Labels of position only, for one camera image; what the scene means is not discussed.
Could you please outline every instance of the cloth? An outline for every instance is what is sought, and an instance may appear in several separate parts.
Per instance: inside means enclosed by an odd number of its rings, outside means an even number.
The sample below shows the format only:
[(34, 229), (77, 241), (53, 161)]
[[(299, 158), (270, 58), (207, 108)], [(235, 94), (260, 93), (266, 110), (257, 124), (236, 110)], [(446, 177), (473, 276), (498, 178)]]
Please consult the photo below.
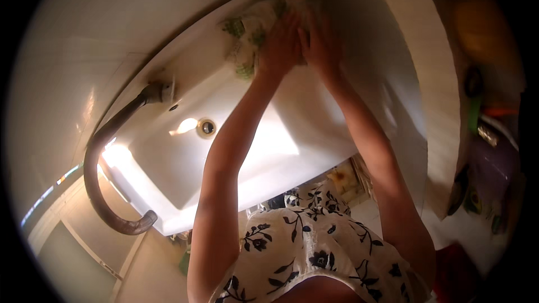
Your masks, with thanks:
[(239, 78), (253, 78), (258, 66), (258, 50), (277, 19), (286, 10), (294, 9), (300, 14), (302, 21), (306, 21), (308, 2), (309, 0), (261, 0), (238, 16), (219, 24), (222, 31), (234, 38), (234, 46), (227, 62), (232, 63)]
[(210, 302), (271, 302), (313, 276), (340, 280), (370, 303), (415, 302), (411, 279), (429, 296), (397, 250), (349, 216), (331, 180), (289, 191), (285, 203), (248, 219), (239, 257)]

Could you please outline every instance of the woman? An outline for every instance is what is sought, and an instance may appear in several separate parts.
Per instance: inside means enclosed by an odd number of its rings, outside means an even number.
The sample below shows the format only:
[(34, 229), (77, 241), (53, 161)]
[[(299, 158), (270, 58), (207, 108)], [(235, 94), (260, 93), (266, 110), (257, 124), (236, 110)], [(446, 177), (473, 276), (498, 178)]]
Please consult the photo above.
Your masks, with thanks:
[[(204, 167), (192, 231), (188, 296), (199, 302), (420, 302), (435, 278), (435, 250), (415, 211), (390, 143), (341, 75), (341, 45), (323, 19), (287, 12), (268, 34), (249, 90), (217, 134)], [(303, 57), (340, 106), (367, 164), (384, 240), (328, 203), (330, 190), (309, 206), (257, 212), (238, 243), (239, 169), (258, 123), (281, 80)]]

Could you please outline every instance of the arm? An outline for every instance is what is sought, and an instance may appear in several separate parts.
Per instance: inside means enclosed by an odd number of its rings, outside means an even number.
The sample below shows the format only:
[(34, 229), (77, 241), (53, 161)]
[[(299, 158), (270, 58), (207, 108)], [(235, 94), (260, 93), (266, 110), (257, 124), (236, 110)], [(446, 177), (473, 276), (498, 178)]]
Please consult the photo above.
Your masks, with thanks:
[(354, 143), (367, 164), (378, 200), (384, 240), (432, 287), (434, 245), (415, 210), (390, 142), (352, 85), (342, 77), (340, 43), (333, 36), (328, 20), (324, 18), (319, 27), (311, 12), (309, 28), (310, 42), (305, 31), (298, 30), (303, 55), (340, 106)]
[(238, 173), (262, 114), (297, 63), (299, 18), (288, 13), (269, 32), (251, 86), (217, 133), (206, 158), (188, 272), (191, 303), (207, 302), (239, 255)]

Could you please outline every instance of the purple object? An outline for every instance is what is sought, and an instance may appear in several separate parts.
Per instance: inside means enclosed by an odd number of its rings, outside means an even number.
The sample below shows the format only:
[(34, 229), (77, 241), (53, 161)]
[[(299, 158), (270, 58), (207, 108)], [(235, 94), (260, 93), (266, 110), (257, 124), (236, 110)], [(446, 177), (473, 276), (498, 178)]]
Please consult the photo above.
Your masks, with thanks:
[(517, 151), (504, 136), (500, 136), (496, 147), (479, 136), (474, 137), (468, 158), (471, 184), (483, 202), (502, 201), (518, 159)]

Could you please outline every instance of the hand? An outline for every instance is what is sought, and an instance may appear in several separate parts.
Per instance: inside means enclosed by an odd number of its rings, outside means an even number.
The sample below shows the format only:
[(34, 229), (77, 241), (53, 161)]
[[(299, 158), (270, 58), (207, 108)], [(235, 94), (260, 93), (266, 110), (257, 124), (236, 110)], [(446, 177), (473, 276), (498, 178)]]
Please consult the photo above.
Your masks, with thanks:
[(259, 57), (259, 75), (282, 79), (301, 56), (298, 37), (300, 17), (296, 12), (286, 12), (268, 33)]
[(339, 64), (342, 60), (342, 43), (333, 31), (329, 18), (323, 14), (320, 27), (313, 10), (309, 9), (307, 23), (310, 40), (305, 30), (298, 28), (303, 57), (323, 78), (335, 76), (339, 73)]

